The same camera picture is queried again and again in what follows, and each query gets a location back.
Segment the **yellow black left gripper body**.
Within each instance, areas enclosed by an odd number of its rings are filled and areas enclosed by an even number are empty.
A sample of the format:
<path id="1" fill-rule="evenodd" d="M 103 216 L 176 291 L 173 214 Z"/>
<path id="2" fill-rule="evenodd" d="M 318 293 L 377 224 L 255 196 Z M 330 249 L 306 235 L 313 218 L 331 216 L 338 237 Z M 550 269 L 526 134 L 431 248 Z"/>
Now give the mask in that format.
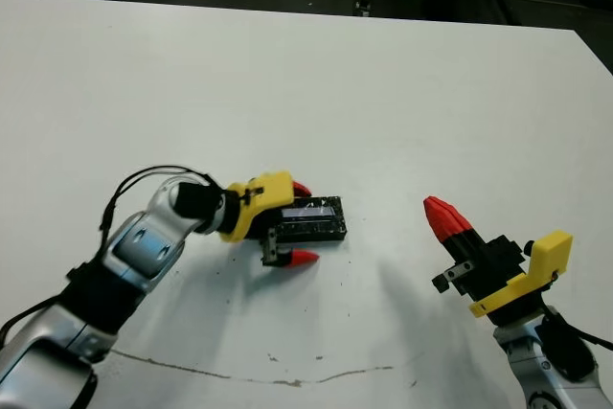
<path id="1" fill-rule="evenodd" d="M 224 218 L 219 234 L 225 242 L 254 239 L 261 243 L 264 266 L 289 266 L 291 252 L 277 243 L 271 212 L 294 202 L 293 178 L 288 171 L 264 173 L 247 183 L 234 183 L 224 190 Z"/>

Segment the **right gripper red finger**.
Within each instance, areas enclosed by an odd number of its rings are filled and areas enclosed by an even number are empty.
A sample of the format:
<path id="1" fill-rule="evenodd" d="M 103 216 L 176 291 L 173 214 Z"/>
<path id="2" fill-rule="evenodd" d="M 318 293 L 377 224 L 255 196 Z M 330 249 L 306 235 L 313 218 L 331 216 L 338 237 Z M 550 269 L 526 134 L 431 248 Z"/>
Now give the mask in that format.
<path id="1" fill-rule="evenodd" d="M 454 261 L 476 261 L 485 245 L 454 206 L 432 197 L 432 231 Z"/>
<path id="2" fill-rule="evenodd" d="M 454 206 L 437 198 L 428 196 L 423 200 L 427 221 L 439 241 L 454 262 L 468 260 L 469 237 L 472 225 Z"/>

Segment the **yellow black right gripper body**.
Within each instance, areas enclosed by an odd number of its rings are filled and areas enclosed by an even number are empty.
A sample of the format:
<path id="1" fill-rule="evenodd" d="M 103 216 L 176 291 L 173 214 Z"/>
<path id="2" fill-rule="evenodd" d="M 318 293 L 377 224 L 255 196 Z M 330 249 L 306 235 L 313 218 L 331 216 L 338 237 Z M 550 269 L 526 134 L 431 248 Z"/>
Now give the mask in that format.
<path id="1" fill-rule="evenodd" d="M 474 231 L 462 231 L 443 242 L 455 264 L 432 284 L 441 293 L 455 287 L 470 297 L 475 317 L 506 326 L 540 309 L 541 293 L 566 272 L 572 244 L 571 235 L 555 231 L 524 253 L 506 236 L 485 242 Z"/>

